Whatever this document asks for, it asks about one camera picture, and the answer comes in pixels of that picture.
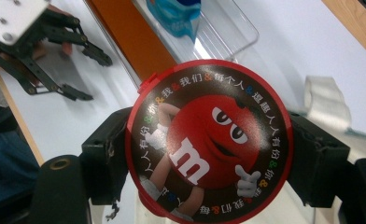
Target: transparent plastic box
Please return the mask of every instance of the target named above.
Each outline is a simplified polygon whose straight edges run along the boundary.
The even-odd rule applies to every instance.
[[[253,45],[259,33],[233,0],[202,0],[197,36],[170,35],[148,10],[146,0],[133,0],[177,63],[196,59],[239,62],[239,54]]]

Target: screw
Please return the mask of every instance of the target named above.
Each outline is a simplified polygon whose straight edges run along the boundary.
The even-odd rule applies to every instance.
[[[2,24],[7,24],[7,21],[4,18],[0,18],[0,22],[2,22]]]
[[[2,37],[3,37],[3,39],[5,39],[6,41],[12,41],[12,39],[14,38],[14,37],[12,36],[12,34],[9,34],[9,33],[4,33],[4,34],[2,35]]]

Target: m&m's tin lid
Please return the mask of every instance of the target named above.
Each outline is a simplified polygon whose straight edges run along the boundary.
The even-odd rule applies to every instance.
[[[179,64],[145,82],[125,143],[142,203],[177,222],[254,217],[281,190],[293,156],[275,91],[222,60]]]

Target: white table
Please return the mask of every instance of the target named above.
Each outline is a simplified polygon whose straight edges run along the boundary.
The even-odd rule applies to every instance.
[[[366,50],[327,7],[320,0],[236,2],[260,33],[241,64],[267,80],[290,108],[303,107],[305,77],[333,77],[351,110],[352,128],[366,133]],[[29,96],[13,77],[1,72],[9,104],[32,149],[38,150],[40,162],[63,154],[79,155],[91,133],[111,113],[133,105],[138,96],[129,66],[121,62],[85,3],[54,0],[52,4],[79,17],[90,41],[110,55],[114,64],[101,67],[76,47],[70,58],[63,57],[58,46],[49,45],[48,55],[39,63],[61,83],[91,94],[94,100],[89,102],[72,102],[56,93]],[[134,223],[135,192],[128,178],[121,210],[109,223]],[[102,222],[105,213],[102,207],[93,207],[94,222]],[[313,223],[314,209],[302,207],[287,184],[249,222]]]

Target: red round lid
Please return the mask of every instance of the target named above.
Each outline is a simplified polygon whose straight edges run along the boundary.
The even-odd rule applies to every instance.
[[[261,77],[198,60],[152,77],[128,119],[126,157],[142,203],[177,222],[237,223],[281,190],[289,114]]]

